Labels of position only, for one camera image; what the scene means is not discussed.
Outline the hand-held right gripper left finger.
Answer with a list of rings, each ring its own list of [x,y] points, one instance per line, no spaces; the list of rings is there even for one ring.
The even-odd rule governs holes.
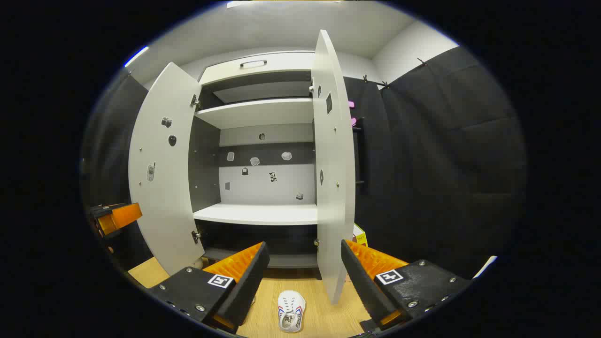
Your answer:
[[[148,291],[196,323],[233,334],[247,318],[269,261],[268,244],[260,242],[203,269],[184,267]]]

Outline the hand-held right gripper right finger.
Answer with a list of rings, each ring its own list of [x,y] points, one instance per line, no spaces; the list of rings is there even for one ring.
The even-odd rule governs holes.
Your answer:
[[[340,255],[371,321],[381,330],[418,321],[472,284],[431,261],[408,263],[352,240],[341,240]]]

